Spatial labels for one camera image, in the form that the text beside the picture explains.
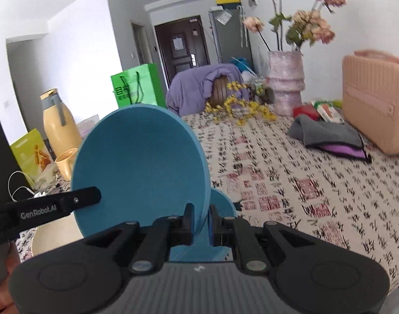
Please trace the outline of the person's left hand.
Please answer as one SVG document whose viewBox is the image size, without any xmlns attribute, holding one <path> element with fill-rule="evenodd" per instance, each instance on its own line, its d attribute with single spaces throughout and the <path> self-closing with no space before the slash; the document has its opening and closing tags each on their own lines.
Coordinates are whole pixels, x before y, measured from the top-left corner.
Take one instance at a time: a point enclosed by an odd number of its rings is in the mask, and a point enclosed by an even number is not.
<svg viewBox="0 0 399 314">
<path fill-rule="evenodd" d="M 8 281 L 12 272 L 20 265 L 20 257 L 15 242 L 9 243 L 9 253 L 5 259 L 7 268 L 7 277 L 0 284 L 0 313 L 2 314 L 19 314 L 18 308 L 14 304 L 12 296 L 9 292 Z"/>
</svg>

